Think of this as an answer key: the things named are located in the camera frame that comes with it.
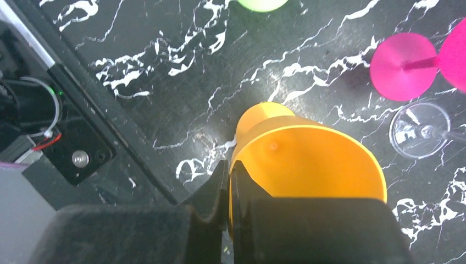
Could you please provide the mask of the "green plastic wine glass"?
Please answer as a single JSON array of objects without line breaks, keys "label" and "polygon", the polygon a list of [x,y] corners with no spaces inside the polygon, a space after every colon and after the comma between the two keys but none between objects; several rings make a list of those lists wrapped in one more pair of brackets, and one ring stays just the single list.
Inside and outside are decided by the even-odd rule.
[{"label": "green plastic wine glass", "polygon": [[253,12],[271,12],[282,7],[288,0],[237,0],[240,5]]}]

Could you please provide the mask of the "orange plastic wine glass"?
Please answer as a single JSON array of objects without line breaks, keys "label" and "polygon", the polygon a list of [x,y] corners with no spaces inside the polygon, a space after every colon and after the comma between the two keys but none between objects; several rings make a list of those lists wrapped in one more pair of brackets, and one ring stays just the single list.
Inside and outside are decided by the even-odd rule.
[{"label": "orange plastic wine glass", "polygon": [[274,102],[246,110],[232,163],[274,198],[359,198],[387,202],[382,167],[353,137]]}]

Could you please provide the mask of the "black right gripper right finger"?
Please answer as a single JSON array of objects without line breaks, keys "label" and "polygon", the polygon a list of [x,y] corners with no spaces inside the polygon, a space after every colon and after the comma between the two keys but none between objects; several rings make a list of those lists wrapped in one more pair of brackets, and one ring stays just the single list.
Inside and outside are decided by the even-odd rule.
[{"label": "black right gripper right finger", "polygon": [[235,263],[412,263],[400,227],[381,201],[277,198],[240,161],[230,175]]}]

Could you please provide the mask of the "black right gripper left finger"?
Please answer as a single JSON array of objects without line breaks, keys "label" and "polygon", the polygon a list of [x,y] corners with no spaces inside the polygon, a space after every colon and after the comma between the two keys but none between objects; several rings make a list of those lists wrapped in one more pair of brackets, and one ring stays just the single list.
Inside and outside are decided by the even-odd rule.
[{"label": "black right gripper left finger", "polygon": [[57,212],[32,263],[221,263],[228,162],[175,206],[69,206]]}]

